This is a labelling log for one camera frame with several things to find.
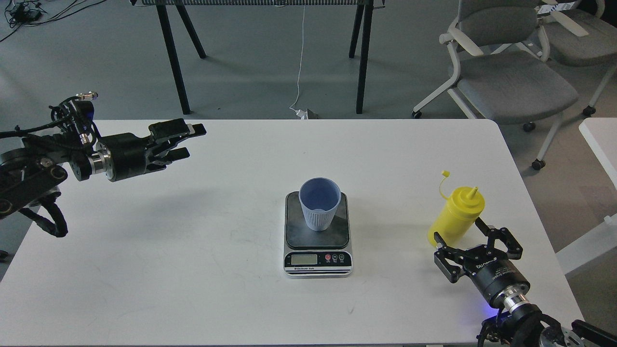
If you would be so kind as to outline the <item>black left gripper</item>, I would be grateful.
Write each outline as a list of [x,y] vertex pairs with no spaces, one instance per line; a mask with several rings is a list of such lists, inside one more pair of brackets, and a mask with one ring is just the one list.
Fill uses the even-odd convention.
[[207,131],[203,124],[188,124],[184,119],[159,121],[148,126],[150,136],[137,137],[132,133],[104,136],[95,145],[90,155],[91,173],[105,173],[112,182],[163,171],[174,161],[190,157],[187,148],[164,151],[148,157],[148,149],[155,143],[176,144],[187,138],[203,136]]

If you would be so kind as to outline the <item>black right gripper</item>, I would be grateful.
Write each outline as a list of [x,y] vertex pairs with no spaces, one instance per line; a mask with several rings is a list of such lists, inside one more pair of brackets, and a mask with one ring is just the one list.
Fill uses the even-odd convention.
[[[468,250],[448,246],[435,231],[435,264],[450,283],[456,283],[461,276],[467,275],[494,309],[519,309],[528,305],[530,302],[525,294],[529,292],[530,283],[511,262],[522,257],[522,246],[505,227],[489,227],[480,217],[476,218],[475,225],[487,236],[487,245]],[[496,240],[505,244],[507,252],[495,248]]]

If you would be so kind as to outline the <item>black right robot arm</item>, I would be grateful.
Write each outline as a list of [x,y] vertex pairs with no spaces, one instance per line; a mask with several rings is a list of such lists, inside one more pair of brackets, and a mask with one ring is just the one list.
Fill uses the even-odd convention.
[[617,338],[582,320],[574,320],[567,329],[531,304],[526,294],[530,283],[512,264],[522,256],[523,248],[503,227],[489,227],[481,219],[475,225],[487,236],[487,244],[469,250],[459,250],[446,244],[434,233],[435,264],[451,283],[468,276],[489,306],[498,310],[496,316],[482,322],[477,345],[486,341],[511,347],[583,347],[591,342],[600,347],[614,347]]

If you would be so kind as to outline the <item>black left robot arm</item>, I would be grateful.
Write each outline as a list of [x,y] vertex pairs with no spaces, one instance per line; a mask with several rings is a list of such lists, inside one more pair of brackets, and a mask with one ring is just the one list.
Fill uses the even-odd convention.
[[19,137],[23,147],[1,156],[0,213],[5,218],[20,212],[42,230],[62,238],[67,223],[57,206],[58,186],[68,178],[65,162],[79,181],[106,174],[112,182],[163,171],[189,157],[181,141],[206,134],[202,124],[183,119],[154,123],[149,136],[132,133],[101,136],[94,123],[92,101],[97,93],[79,93],[52,106],[51,122],[41,127],[2,132]]

